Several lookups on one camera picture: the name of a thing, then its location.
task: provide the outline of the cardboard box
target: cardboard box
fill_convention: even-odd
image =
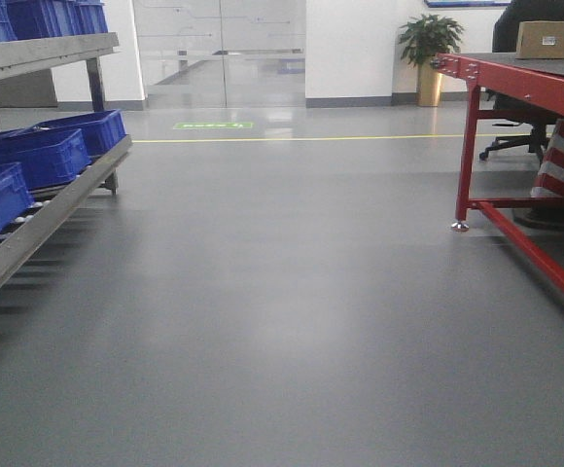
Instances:
[[[515,58],[564,58],[564,21],[521,22]]]

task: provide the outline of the metal frame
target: metal frame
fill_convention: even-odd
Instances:
[[[115,33],[33,39],[0,43],[0,80],[66,63],[86,62],[95,112],[104,110],[105,97],[99,57],[112,54],[118,45]],[[51,202],[36,212],[0,243],[0,287],[77,209],[95,189],[114,194],[118,188],[116,167],[126,158],[131,146],[126,136],[111,151],[88,167],[75,181],[58,190],[41,193]]]
[[[68,219],[88,195],[114,172],[126,158],[130,145],[130,137],[127,136],[0,243],[0,287]]]
[[[511,242],[526,255],[539,270],[564,293],[564,269],[531,241],[498,209],[508,207],[564,206],[560,198],[471,198],[473,162],[475,159],[476,124],[483,119],[503,119],[509,112],[479,110],[481,88],[510,95],[564,116],[564,76],[525,68],[525,61],[512,64],[492,61],[492,54],[439,54],[441,73],[466,81],[468,109],[462,148],[459,187],[452,229],[466,232],[469,209],[477,209],[498,227]],[[552,66],[564,70],[562,63]]]

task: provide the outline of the person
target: person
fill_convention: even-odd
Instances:
[[[515,52],[522,21],[564,21],[564,0],[511,0],[494,24],[492,52]]]

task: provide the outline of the white wall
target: white wall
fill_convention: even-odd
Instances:
[[[110,31],[118,34],[117,54],[102,56],[105,98],[108,101],[143,101],[142,84],[133,6],[126,0],[104,0],[105,18]],[[90,101],[88,75],[84,63],[53,69],[55,94],[59,102]]]
[[[307,98],[391,94],[398,1],[306,0]]]
[[[399,27],[409,17],[436,13],[466,28],[462,52],[489,52],[493,24],[502,8],[430,9],[423,0],[306,0],[307,98],[390,96],[414,92],[415,70],[399,60]],[[105,0],[110,30],[120,53],[101,58],[110,101],[143,100],[132,2]],[[82,63],[53,70],[60,102],[89,101]],[[465,90],[461,80],[445,79],[445,91]]]
[[[423,0],[306,0],[306,98],[390,96],[415,92],[416,70],[401,61],[399,27],[410,17],[438,14],[465,28],[463,53],[491,51],[494,22],[504,8],[434,8]],[[444,91],[462,91],[445,79]]]

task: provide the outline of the red metal table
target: red metal table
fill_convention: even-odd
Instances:
[[[516,60],[514,54],[439,54],[438,70],[466,82],[468,110],[452,229],[465,232],[469,209],[482,212],[564,293],[564,269],[499,209],[564,206],[562,198],[471,198],[476,125],[516,117],[517,112],[480,110],[481,88],[492,89],[564,116],[564,60]]]

